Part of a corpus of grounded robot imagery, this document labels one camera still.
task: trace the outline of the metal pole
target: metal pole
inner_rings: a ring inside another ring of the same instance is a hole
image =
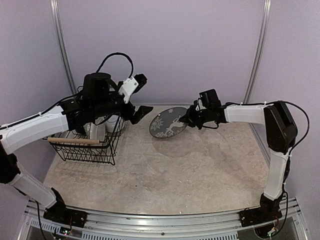
[[[69,88],[72,94],[76,94],[77,88],[71,73],[71,68],[69,65],[68,55],[67,55],[66,46],[64,42],[64,36],[63,36],[62,26],[60,21],[58,0],[50,0],[50,3],[51,3],[50,5],[51,5],[52,16],[53,16],[53,22],[55,26],[55,33],[57,36],[58,45],[61,53],[64,70],[68,80]]]
[[[260,33],[259,33],[259,39],[258,39],[258,45],[257,45],[255,56],[254,56],[254,62],[253,62],[252,70],[250,73],[249,83],[246,88],[244,99],[243,99],[244,103],[248,103],[250,101],[250,97],[252,95],[254,85],[256,82],[259,64],[261,61],[261,56],[263,53],[263,48],[264,48],[266,34],[267,34],[270,9],[271,9],[271,0],[265,0],[263,14],[262,14],[262,22],[261,22]]]

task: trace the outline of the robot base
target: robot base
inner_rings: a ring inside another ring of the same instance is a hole
[[[43,217],[50,221],[83,228],[87,220],[87,213],[69,208],[56,209],[55,212],[47,210]]]
[[[57,190],[51,188],[56,196],[56,203],[45,210],[43,217],[50,221],[83,228],[87,221],[88,213],[85,211],[67,208],[61,195]]]
[[[282,218],[282,213],[280,208],[278,210],[274,210],[273,212],[269,213],[268,215],[263,214],[260,207],[252,208],[252,209],[245,209],[239,212],[241,226],[248,227],[252,225],[263,224],[266,222],[270,222],[276,220],[277,218]]]

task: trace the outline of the black cable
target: black cable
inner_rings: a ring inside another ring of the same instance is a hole
[[[39,226],[40,226],[41,234],[42,234],[43,239],[44,239],[44,240],[47,240],[47,239],[46,239],[46,236],[45,236],[45,233],[44,233],[44,231],[43,231],[43,229],[42,229],[42,226],[41,226],[39,203],[38,203],[37,201],[35,201],[35,203],[36,203],[36,207],[37,207],[37,209],[38,209],[38,221],[39,221]]]
[[[215,123],[216,126],[205,126],[205,125],[202,125],[203,128],[205,129],[218,129],[219,128],[219,124]]]
[[[98,124],[96,124],[95,122],[93,123],[96,126],[99,126],[101,124],[104,124],[106,121],[108,121],[110,118],[112,117],[112,115],[110,115],[109,117],[106,117],[104,120],[102,120],[101,122],[99,122]]]
[[[14,123],[11,123],[10,125],[0,127],[0,130],[4,130],[4,129],[7,129],[7,128],[11,128],[11,127],[16,126],[16,125],[18,125],[18,124],[22,124],[22,123],[24,123],[24,122],[26,122],[26,121],[35,119],[35,118],[37,118],[37,117],[39,117],[39,116],[41,116],[41,115],[43,115],[43,114],[46,114],[47,112],[49,112],[51,109],[53,109],[55,106],[57,106],[57,105],[58,105],[59,103],[61,103],[62,101],[66,100],[66,99],[69,99],[69,98],[72,98],[72,97],[75,97],[75,96],[77,96],[78,94],[79,94],[79,92],[76,93],[76,94],[74,94],[74,95],[71,95],[71,96],[66,96],[66,97],[62,98],[61,100],[57,101],[54,105],[52,105],[52,106],[49,107],[48,109],[46,109],[46,110],[44,110],[43,112],[41,112],[41,114],[38,113],[38,114],[36,114],[36,115],[33,115],[33,116],[28,117],[28,118],[22,119],[22,120],[20,120],[20,121],[16,121],[16,122],[14,122]]]
[[[126,59],[127,59],[127,60],[130,62],[130,64],[131,64],[131,73],[130,73],[130,75],[129,75],[129,77],[128,77],[128,78],[131,78],[131,77],[132,77],[132,74],[134,73],[134,63],[132,62],[131,58],[130,58],[127,54],[125,54],[125,53],[123,53],[123,52],[114,52],[114,53],[111,53],[111,54],[109,54],[108,56],[106,56],[105,59],[103,59],[101,65],[98,67],[98,70],[96,71],[96,73],[98,73],[98,72],[100,71],[100,69],[103,67],[103,65],[104,65],[105,62],[107,61],[107,59],[110,58],[110,57],[112,57],[112,56],[124,56],[124,57],[126,57]]]
[[[289,195],[288,192],[283,190],[283,192],[285,193],[285,197],[286,197],[286,207],[285,207],[285,216],[284,216],[284,220],[283,223],[280,227],[280,229],[278,230],[278,232],[276,234],[274,234],[272,237],[274,237],[275,235],[277,235],[278,233],[280,233],[280,231],[284,228],[287,217],[288,217],[288,208],[289,208]]]
[[[267,102],[266,105],[270,105],[274,102]],[[229,106],[229,105],[238,105],[238,106],[255,106],[255,105],[264,105],[264,102],[256,102],[256,103],[237,103],[237,102],[231,102],[231,101],[227,101],[225,103],[225,105]]]
[[[304,113],[304,115],[305,115],[305,117],[306,117],[306,121],[307,121],[307,128],[306,128],[305,134],[302,136],[302,138],[301,138],[298,142],[296,142],[296,143],[292,146],[291,150],[289,151],[289,156],[290,156],[292,150],[293,150],[298,144],[300,144],[300,143],[306,138],[306,136],[308,135],[309,130],[310,130],[310,119],[309,119],[309,116],[308,116],[308,114],[306,113],[306,111],[303,110],[300,106],[298,106],[298,105],[296,105],[296,104],[294,104],[294,103],[292,103],[292,102],[289,102],[289,101],[280,101],[280,102],[281,102],[281,103],[285,103],[285,104],[292,105],[292,106],[296,107],[297,109],[299,109],[301,112]]]
[[[77,92],[79,93],[79,92],[80,92],[80,91],[79,91],[79,88],[83,88],[83,87],[84,87],[84,86],[78,86],[77,89],[76,89]]]

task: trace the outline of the metal frame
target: metal frame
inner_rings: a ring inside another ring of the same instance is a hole
[[[58,40],[58,45],[61,53],[61,58],[64,66],[64,70],[66,73],[66,77],[68,80],[69,88],[72,94],[77,93],[77,88],[76,84],[74,81],[74,78],[72,76],[69,60],[68,60],[68,55],[66,51],[66,46],[65,46],[65,41],[64,41],[64,35],[62,32],[62,26],[61,26],[61,21],[60,21],[60,14],[59,14],[59,6],[58,6],[58,0],[50,0],[50,5],[51,5],[51,11],[52,11],[52,16],[53,16],[53,22],[55,26],[55,33],[57,36]]]
[[[71,207],[72,209],[86,211],[88,213],[87,222],[84,228],[73,227],[72,232],[75,239],[223,239],[223,236],[236,236],[238,231],[252,229],[264,225],[241,227],[239,220],[239,210],[192,214],[192,215],[132,215],[96,211]],[[280,203],[282,215],[286,213],[286,200]],[[44,213],[44,208],[40,209],[40,215]],[[308,240],[308,234],[302,218],[302,214],[295,198],[290,198],[288,202],[288,218],[293,217],[295,228],[300,240]],[[68,227],[56,222],[41,218],[41,223],[45,231],[53,232],[55,228]],[[26,240],[30,227],[39,228],[37,205],[34,201],[29,201],[24,212],[22,229],[18,240]]]
[[[250,97],[252,95],[254,85],[256,82],[259,64],[261,61],[261,56],[263,53],[266,34],[267,34],[270,9],[271,9],[271,0],[264,0],[264,8],[263,8],[263,14],[262,14],[262,22],[261,22],[261,27],[260,27],[258,45],[257,45],[255,56],[254,56],[254,62],[253,62],[252,70],[250,73],[249,83],[246,88],[244,99],[243,99],[244,103],[248,103],[250,101]]]

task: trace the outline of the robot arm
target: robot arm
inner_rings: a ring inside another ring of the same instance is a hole
[[[243,227],[256,225],[275,218],[281,218],[280,201],[284,195],[284,183],[290,170],[290,152],[295,144],[298,129],[290,111],[282,101],[272,104],[232,104],[221,105],[214,89],[200,93],[181,122],[190,127],[218,128],[220,123],[243,122],[262,124],[266,128],[267,143],[270,150],[270,168],[260,207],[241,211]],[[204,123],[214,121],[217,127]]]
[[[14,152],[44,137],[81,129],[84,124],[94,122],[99,117],[108,119],[112,115],[121,115],[124,121],[138,123],[153,108],[140,106],[138,111],[135,111],[130,97],[146,83],[147,78],[143,74],[130,77],[118,85],[107,73],[88,74],[79,94],[60,101],[44,112],[2,125],[0,183],[9,184],[39,202],[47,209],[44,218],[66,225],[69,225],[72,219],[73,226],[83,228],[87,213],[66,208],[58,191],[44,186],[22,166],[18,166]]]

